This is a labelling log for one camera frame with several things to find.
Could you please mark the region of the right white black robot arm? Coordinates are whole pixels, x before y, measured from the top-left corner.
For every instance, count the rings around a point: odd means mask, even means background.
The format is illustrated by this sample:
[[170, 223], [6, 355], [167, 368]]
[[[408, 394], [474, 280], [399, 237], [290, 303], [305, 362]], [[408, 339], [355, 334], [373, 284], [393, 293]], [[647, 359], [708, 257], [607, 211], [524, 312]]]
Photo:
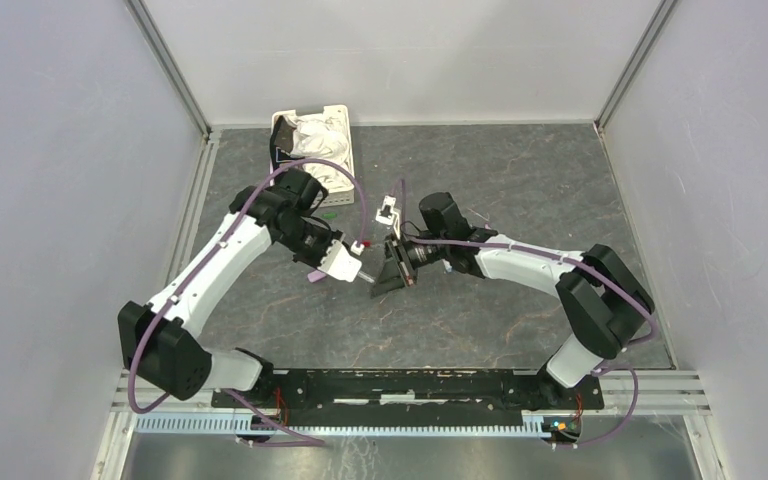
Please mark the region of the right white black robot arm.
[[382, 270], [374, 296], [416, 284], [421, 268], [440, 263], [449, 272], [502, 280], [557, 298], [571, 334], [540, 368], [537, 392], [551, 408], [562, 408], [578, 384], [628, 347], [658, 332], [654, 303], [610, 247], [563, 251], [518, 242], [489, 227], [473, 226], [448, 192], [419, 204], [425, 227], [405, 231], [398, 201], [385, 196], [377, 222], [391, 228], [384, 240]]

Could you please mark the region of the pink highlighter cap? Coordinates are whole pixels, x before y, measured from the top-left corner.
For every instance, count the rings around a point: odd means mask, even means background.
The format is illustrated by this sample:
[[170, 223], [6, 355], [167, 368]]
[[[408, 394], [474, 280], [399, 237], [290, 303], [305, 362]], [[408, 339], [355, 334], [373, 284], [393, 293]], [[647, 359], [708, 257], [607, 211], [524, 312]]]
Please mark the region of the pink highlighter cap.
[[313, 271], [311, 271], [310, 273], [307, 274], [307, 280], [310, 283], [316, 283], [316, 282], [322, 281], [326, 277], [327, 277], [327, 275], [325, 273], [323, 273], [322, 271], [320, 271], [320, 270], [313, 270]]

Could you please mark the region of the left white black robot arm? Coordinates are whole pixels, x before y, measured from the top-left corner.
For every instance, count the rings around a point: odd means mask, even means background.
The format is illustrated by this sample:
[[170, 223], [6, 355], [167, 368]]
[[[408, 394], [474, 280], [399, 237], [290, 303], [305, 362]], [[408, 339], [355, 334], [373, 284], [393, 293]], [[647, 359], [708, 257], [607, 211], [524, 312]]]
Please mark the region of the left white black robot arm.
[[168, 286], [145, 304], [130, 301], [122, 307], [117, 322], [133, 410], [144, 410], [136, 399], [138, 379], [178, 400], [204, 388], [235, 389], [255, 408], [272, 399], [267, 361], [242, 349], [210, 351], [199, 337], [234, 282], [274, 244], [290, 250], [293, 261], [329, 277], [357, 278], [361, 262], [343, 233], [312, 217], [326, 196], [325, 187], [298, 168], [275, 174], [264, 189], [244, 189], [212, 242]]

